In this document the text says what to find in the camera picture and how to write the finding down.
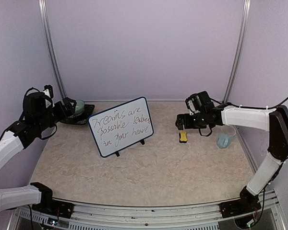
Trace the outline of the yellow whiteboard eraser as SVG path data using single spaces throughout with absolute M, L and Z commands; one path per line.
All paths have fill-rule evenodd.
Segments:
M 187 143 L 187 132 L 186 131 L 180 131 L 179 133 L 179 143 Z

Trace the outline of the blue framed whiteboard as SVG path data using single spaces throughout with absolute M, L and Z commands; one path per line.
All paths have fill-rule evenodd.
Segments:
M 102 158 L 119 152 L 154 134 L 145 97 L 124 102 L 88 118 L 88 124 Z

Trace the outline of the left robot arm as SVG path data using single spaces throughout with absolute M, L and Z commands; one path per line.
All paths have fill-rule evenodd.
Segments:
M 42 133 L 49 128 L 57 128 L 58 122 L 74 114 L 75 100 L 66 97 L 54 103 L 52 99 L 51 85 L 45 85 L 43 91 L 34 87 L 26 91 L 20 118 L 0 136 L 0 170 L 14 156 L 28 148 L 35 139 L 49 139 L 51 136 L 44 137 Z M 58 208 L 58 203 L 52 196 L 52 190 L 41 183 L 0 189 L 0 212 L 33 205 L 43 208 L 47 213 L 53 213 Z

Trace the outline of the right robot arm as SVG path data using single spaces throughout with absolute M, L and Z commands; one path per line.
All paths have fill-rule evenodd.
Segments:
M 214 105 L 213 103 L 187 103 L 189 112 L 178 114 L 175 126 L 178 130 L 214 127 L 234 127 L 253 130 L 265 137 L 266 155 L 253 177 L 240 191 L 237 199 L 220 203 L 223 218 L 242 215 L 262 208 L 259 194 L 263 192 L 276 177 L 288 158 L 288 108 L 278 105 L 273 108 L 250 108 L 235 106 L 230 103 Z

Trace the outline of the whiteboard metal stand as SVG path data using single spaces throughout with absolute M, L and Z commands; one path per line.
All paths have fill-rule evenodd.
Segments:
M 145 145 L 145 140 L 144 140 L 144 139 L 141 139 L 141 140 L 139 140 L 138 142 L 134 143 L 133 145 L 124 148 L 123 150 L 135 149 L 135 148 L 138 146 L 139 143 L 143 146 L 143 145 Z M 114 154 L 115 154 L 117 157 L 120 156 L 120 152 L 119 152 L 119 151 L 114 152 Z

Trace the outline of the light green bowl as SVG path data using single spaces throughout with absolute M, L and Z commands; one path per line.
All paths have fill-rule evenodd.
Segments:
M 82 100 L 75 101 L 74 115 L 80 115 L 84 111 L 85 103 Z

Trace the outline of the black patterned square plate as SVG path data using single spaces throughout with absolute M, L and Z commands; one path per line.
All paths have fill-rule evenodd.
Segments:
M 94 104 L 85 104 L 84 110 L 79 115 L 69 116 L 60 122 L 68 125 L 85 125 L 88 118 L 93 114 L 94 108 Z

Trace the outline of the left aluminium frame post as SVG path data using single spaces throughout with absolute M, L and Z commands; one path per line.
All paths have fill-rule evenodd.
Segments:
M 41 21 L 43 24 L 43 29 L 44 29 L 44 34 L 46 38 L 46 44 L 48 47 L 48 53 L 50 56 L 50 61 L 52 64 L 53 72 L 54 72 L 54 77 L 58 86 L 58 90 L 60 93 L 61 98 L 65 98 L 67 96 L 63 81 L 60 75 L 60 70 L 55 54 L 55 49 L 51 37 L 51 30 L 50 30 L 50 24 L 49 24 L 49 19 L 48 19 L 48 12 L 47 12 L 47 4 L 45 0 L 38 0 L 38 5 L 39 5 L 39 11 L 40 11 L 40 16 L 41 16 Z

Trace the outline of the aluminium frame post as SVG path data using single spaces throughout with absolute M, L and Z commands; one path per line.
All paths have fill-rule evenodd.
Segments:
M 237 71 L 239 67 L 240 57 L 243 50 L 243 44 L 244 44 L 244 37 L 247 31 L 247 25 L 248 25 L 248 18 L 250 14 L 250 7 L 251 7 L 251 1 L 250 0 L 244 0 L 243 1 L 243 11 L 242 11 L 242 17 L 240 22 L 240 30 L 238 35 L 238 41 L 236 45 L 236 50 L 234 54 L 233 64 L 231 67 L 230 75 L 228 84 L 225 90 L 225 94 L 223 97 L 223 102 L 228 102 L 230 99 L 230 95 L 232 93 L 232 90 L 234 88 L 234 82 L 237 76 Z
M 48 12 L 47 12 L 47 4 L 45 0 L 38 0 L 38 5 L 39 5 L 39 11 L 40 11 L 40 16 L 41 16 L 41 21 L 43 24 L 43 29 L 44 29 L 44 34 L 46 38 L 46 44 L 48 47 L 48 53 L 50 56 L 50 61 L 52 64 L 53 72 L 54 72 L 54 77 L 58 86 L 58 90 L 60 93 L 61 98 L 65 98 L 67 96 L 63 81 L 60 75 L 60 70 L 55 54 L 55 49 L 51 37 L 51 30 L 50 30 L 50 24 L 49 24 L 49 19 L 48 19 Z

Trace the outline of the front aluminium rail base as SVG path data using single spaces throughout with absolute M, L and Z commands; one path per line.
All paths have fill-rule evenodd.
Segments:
M 286 230 L 273 190 L 259 195 L 258 208 L 229 211 L 237 199 L 197 205 L 128 207 L 73 201 L 69 217 L 19 207 L 11 214 L 9 230 Z

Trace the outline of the right aluminium frame post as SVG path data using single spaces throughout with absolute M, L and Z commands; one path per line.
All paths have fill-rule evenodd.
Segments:
M 231 67 L 230 75 L 228 84 L 225 90 L 225 94 L 223 97 L 223 102 L 228 102 L 230 99 L 230 95 L 232 93 L 232 90 L 234 88 L 234 82 L 237 76 L 237 71 L 239 67 L 240 57 L 243 50 L 243 44 L 244 44 L 244 37 L 247 31 L 247 25 L 248 25 L 248 18 L 250 14 L 250 7 L 251 7 L 251 1 L 250 0 L 244 0 L 243 1 L 243 11 L 242 11 L 242 17 L 240 22 L 240 30 L 238 35 L 238 41 L 236 45 L 236 50 L 234 54 L 233 64 Z

